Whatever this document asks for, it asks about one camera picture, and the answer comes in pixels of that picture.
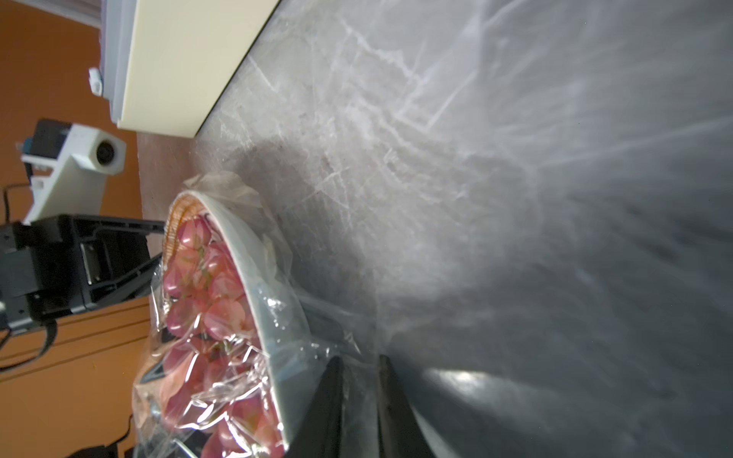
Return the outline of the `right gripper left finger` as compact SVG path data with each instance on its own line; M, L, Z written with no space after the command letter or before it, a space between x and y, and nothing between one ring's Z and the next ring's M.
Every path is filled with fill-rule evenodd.
M338 458L344 411L344 362L333 357L322 375L307 414L284 456Z

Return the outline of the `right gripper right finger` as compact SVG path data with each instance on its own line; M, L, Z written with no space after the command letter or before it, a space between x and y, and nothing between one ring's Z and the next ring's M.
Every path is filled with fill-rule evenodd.
M379 356L377 411L381 458L435 458L386 355Z

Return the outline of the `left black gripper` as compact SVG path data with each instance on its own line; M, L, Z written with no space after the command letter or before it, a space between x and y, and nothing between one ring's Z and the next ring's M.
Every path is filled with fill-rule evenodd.
M47 322L146 296L161 257L147 238L161 221L61 215L1 228L1 328Z

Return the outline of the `patterned plate orange rim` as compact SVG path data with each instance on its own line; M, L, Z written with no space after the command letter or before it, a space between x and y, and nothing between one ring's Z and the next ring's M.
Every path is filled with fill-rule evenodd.
M303 307L284 274L284 261L277 230L257 201L238 203L202 191L185 191L174 200L166 221L162 246L160 283L155 288L155 334L152 358L160 379L146 373L137 384L137 423L154 426L147 444L157 456L200 456L202 435L168 431L161 419L161 359L174 341L164 329L167 305L163 299L163 269L174 252L179 224L206 213L221 229L244 284L255 324L267 358L270 394L275 403L284 438L284 453L298 433L307 405L316 389L322 359L312 341Z

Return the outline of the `clear plastic wrap sheet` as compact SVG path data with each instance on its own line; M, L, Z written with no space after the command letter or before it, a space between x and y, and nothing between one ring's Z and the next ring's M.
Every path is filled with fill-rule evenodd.
M233 173L189 179L164 226L135 457L335 457L349 315L301 290L261 195Z

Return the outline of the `white plastic wrap dispenser box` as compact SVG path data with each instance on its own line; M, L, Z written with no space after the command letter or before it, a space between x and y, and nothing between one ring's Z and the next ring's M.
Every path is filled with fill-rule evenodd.
M120 130L192 139L278 4L104 1L90 86Z

